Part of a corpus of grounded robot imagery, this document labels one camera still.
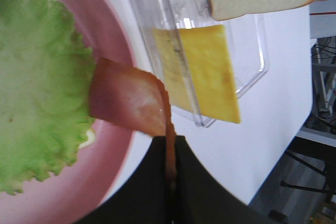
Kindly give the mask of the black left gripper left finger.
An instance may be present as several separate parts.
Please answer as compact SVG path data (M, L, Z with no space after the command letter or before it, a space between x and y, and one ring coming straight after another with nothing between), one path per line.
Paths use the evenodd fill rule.
M165 137L157 136L121 188L77 223L170 223L164 172Z

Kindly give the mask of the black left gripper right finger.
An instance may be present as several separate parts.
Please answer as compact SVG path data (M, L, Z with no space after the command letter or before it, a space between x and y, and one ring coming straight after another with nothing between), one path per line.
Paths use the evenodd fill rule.
M184 136L175 140L175 223L287 223L274 210L264 216L220 185L197 159Z

